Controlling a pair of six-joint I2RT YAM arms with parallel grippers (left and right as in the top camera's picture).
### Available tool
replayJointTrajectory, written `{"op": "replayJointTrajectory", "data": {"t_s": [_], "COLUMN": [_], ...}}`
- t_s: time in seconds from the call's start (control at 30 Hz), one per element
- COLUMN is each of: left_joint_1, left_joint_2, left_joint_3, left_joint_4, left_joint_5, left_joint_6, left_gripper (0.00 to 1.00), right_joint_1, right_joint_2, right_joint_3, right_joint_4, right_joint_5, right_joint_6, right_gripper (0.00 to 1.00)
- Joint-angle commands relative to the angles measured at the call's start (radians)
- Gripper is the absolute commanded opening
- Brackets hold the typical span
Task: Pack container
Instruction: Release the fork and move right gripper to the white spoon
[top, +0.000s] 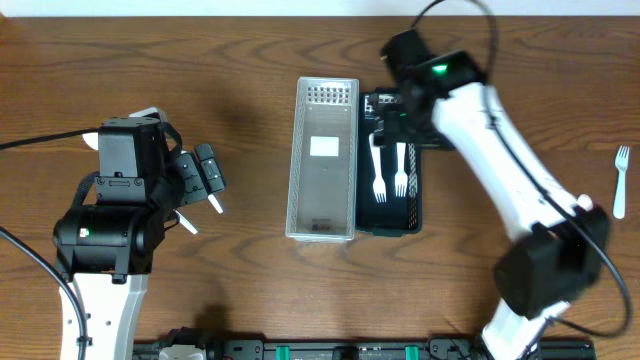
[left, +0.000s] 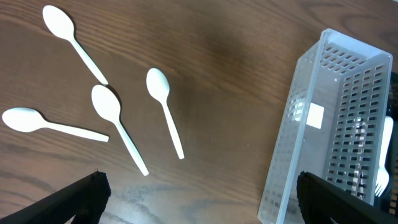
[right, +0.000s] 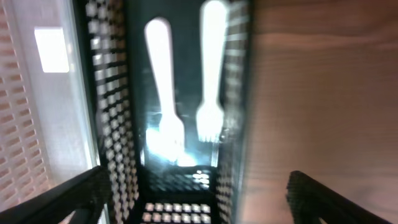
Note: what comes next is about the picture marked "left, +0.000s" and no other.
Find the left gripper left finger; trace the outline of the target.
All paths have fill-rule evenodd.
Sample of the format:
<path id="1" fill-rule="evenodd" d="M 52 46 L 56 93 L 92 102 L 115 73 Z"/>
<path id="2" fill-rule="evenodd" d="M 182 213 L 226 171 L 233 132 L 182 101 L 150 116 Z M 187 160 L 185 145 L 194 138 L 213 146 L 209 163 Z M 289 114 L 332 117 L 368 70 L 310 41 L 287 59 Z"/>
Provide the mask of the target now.
<path id="1" fill-rule="evenodd" d="M 111 189 L 96 171 L 32 205 L 1 218 L 1 223 L 99 223 Z"/>

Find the white plastic fork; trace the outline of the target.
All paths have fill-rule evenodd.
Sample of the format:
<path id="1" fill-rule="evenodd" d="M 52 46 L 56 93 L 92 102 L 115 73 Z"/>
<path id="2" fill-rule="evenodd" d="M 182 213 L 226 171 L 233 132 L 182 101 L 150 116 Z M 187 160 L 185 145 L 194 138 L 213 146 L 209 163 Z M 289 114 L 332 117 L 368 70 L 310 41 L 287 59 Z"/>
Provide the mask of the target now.
<path id="1" fill-rule="evenodd" d="M 391 140 L 394 120 L 390 116 L 385 117 L 384 129 L 382 135 L 382 144 L 379 158 L 379 168 L 377 170 L 376 190 L 375 196 L 380 197 L 385 191 L 389 183 L 389 174 L 385 168 L 386 157 L 388 152 L 389 143 Z"/>

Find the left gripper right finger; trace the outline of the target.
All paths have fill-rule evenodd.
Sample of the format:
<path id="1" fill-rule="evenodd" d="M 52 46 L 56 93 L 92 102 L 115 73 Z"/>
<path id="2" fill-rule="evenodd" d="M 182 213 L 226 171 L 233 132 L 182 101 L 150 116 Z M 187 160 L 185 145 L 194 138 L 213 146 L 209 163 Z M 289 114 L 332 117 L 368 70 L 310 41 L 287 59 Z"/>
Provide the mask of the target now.
<path id="1" fill-rule="evenodd" d="M 296 189 L 305 223 L 397 224 L 397 218 L 313 173 L 301 172 Z"/>

